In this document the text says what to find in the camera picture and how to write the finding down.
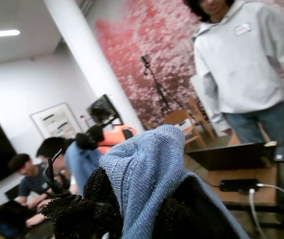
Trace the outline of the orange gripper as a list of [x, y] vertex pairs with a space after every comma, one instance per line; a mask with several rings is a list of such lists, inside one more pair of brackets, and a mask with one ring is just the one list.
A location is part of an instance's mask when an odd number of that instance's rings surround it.
[[101, 152], [107, 152], [113, 146], [135, 135], [136, 130], [129, 126], [114, 126], [111, 131], [103, 132], [100, 125], [93, 125], [86, 134], [77, 133], [76, 142], [81, 149], [96, 149], [96, 142], [98, 142], [98, 149]]

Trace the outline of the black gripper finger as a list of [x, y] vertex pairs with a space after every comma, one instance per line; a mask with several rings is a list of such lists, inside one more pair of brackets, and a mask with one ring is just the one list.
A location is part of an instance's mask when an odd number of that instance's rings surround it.
[[57, 239], [119, 239], [122, 217], [106, 171], [99, 166], [100, 154], [68, 149], [64, 164], [82, 186], [78, 194], [56, 195], [41, 209], [53, 222]]
[[154, 221], [155, 239], [198, 239], [198, 212], [173, 197], [163, 201]]

